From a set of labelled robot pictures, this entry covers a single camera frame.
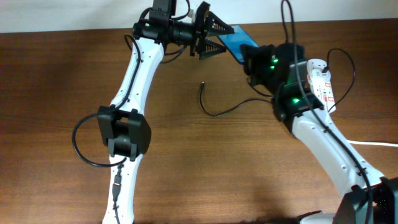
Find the blue Samsung Galaxy smartphone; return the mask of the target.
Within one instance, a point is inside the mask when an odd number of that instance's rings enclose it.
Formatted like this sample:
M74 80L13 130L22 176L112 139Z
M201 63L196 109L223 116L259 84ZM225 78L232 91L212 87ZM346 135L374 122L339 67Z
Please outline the blue Samsung Galaxy smartphone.
M234 29L233 34L220 35L218 38L236 61L243 65L244 57L241 51L241 45L248 45L250 47L258 47L259 45L241 26L234 25L232 28Z

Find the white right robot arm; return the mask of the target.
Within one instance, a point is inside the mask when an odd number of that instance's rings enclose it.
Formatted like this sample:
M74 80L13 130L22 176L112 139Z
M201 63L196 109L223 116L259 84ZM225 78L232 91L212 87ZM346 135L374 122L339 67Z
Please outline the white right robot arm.
M375 169L331 119L328 64L306 60L293 44L240 49L245 73L273 94L275 116L310 149L341 197L335 213L310 212L292 223L397 223L397 179Z

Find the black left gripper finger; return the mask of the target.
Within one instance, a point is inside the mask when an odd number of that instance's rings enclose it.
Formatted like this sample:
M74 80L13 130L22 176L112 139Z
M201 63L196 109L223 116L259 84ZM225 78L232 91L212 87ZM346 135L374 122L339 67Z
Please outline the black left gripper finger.
M203 39L198 44L198 54L200 60L204 60L224 52L226 52L226 47L224 45L218 44L208 39Z
M210 11L205 19L205 36L214 37L228 34L234 34L234 29Z

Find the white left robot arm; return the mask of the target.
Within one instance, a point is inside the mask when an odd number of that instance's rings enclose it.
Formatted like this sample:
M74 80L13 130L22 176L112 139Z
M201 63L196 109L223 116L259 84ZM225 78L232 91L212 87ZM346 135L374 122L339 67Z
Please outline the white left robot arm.
M234 29L202 2L190 23L175 18L176 1L155 0L133 25L131 59L123 82L109 106L98 110L103 144L108 148L111 179L103 223L134 223L133 197L139 164L152 136L144 117L146 99L157 67L169 44L189 47L190 55L206 59L226 51L210 40Z

